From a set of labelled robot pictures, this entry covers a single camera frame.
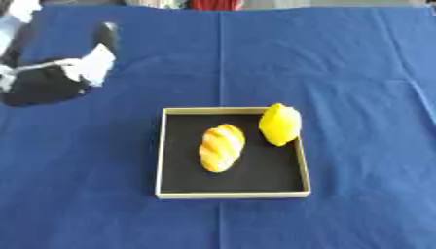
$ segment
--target toy bread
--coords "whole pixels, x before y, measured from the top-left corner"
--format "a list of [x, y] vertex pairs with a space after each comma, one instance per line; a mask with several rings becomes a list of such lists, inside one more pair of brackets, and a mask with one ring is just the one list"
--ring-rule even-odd
[[245, 145], [242, 131], [231, 124], [221, 124], [206, 131], [199, 153], [203, 167], [220, 173], [232, 167]]

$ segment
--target black tray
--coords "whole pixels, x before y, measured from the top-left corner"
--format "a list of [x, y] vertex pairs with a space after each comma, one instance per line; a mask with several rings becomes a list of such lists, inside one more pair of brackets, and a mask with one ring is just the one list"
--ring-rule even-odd
[[[301, 139], [283, 147], [268, 143], [258, 128], [265, 108], [169, 108], [163, 112], [156, 195], [159, 198], [304, 197], [309, 177]], [[236, 164], [211, 173], [200, 164], [206, 130], [240, 128], [246, 143]]]

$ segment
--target red object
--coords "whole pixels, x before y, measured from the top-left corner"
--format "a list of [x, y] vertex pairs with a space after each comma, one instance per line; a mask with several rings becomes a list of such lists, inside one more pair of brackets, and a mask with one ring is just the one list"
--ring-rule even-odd
[[191, 9], [200, 11], [234, 11], [238, 0], [192, 0]]

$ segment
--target yellow bell pepper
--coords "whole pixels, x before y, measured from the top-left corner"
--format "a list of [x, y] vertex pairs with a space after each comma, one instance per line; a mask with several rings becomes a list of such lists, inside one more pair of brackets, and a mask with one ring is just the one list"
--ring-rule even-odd
[[300, 135], [302, 117], [292, 107], [274, 104], [262, 116], [259, 128], [270, 143], [283, 146]]

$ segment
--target blue cloth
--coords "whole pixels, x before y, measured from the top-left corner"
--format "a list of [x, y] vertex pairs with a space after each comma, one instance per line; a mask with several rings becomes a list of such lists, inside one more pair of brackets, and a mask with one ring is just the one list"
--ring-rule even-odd
[[[53, 7], [37, 19], [28, 60], [84, 51], [101, 20], [123, 39], [92, 94], [0, 106], [0, 248], [434, 248], [429, 9]], [[275, 102], [302, 112], [312, 195], [155, 199], [163, 107]]]

